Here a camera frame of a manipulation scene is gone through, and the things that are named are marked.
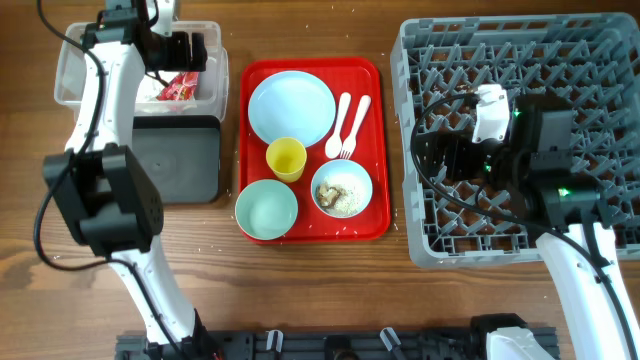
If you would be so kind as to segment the light blue rice bowl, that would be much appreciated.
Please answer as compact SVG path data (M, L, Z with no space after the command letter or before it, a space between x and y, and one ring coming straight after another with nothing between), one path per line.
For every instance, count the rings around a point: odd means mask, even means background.
M346 218L338 218L338 217L331 216L320 208L317 200L315 199L316 187L324 180L325 177L328 177L334 174L351 174L357 177L362 183L362 188L365 190L365 193L366 193L366 200L363 202L363 205L360 208L360 211L356 213L354 216L346 217ZM315 205L324 214L337 219L352 218L362 213L366 209L366 207L369 205L370 201L372 200L373 182L368 172L360 164L351 160L346 160L346 159L331 160L323 164L322 166L320 166L319 169L313 175L312 181L311 181L311 195Z

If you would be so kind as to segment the rice and food scraps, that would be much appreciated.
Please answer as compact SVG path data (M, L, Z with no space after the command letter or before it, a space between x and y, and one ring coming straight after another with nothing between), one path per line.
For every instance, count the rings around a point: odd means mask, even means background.
M361 181L351 174L325 177L315 189L315 199L327 214L346 218L360 211L366 200Z

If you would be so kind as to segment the yellow plastic cup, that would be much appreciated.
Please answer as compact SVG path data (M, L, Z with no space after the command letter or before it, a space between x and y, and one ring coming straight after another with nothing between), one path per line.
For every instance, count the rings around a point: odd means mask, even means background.
M266 150L266 162L278 179L293 183L300 179L304 171L306 147L293 137L276 139Z

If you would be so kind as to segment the red snack wrapper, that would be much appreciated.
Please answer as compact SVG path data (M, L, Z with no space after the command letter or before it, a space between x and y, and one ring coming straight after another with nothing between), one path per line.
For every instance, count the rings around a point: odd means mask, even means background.
M181 72L156 96L159 101L192 100L199 81L199 72Z

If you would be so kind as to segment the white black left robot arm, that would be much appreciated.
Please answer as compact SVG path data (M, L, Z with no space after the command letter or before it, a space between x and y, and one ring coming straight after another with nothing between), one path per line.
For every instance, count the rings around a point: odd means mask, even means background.
M219 359L221 348L178 287L162 249L160 194L131 145L139 85L148 73L202 72L207 52L200 33L173 28L175 1L113 0L78 41L86 73L81 107L63 153L45 158L48 190L34 221L40 260L66 272L44 251L42 221L54 202L73 239L109 265L125 284L146 326L151 359Z

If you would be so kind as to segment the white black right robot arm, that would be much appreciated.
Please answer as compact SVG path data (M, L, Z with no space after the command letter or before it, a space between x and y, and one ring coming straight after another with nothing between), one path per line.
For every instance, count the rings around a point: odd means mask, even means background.
M526 228L551 274L579 359L636 359L639 324L622 279L604 191L572 173L571 104L555 95L508 100L502 88L428 105L410 135L422 182L457 206ZM433 182L480 179L511 197L505 215L469 204Z

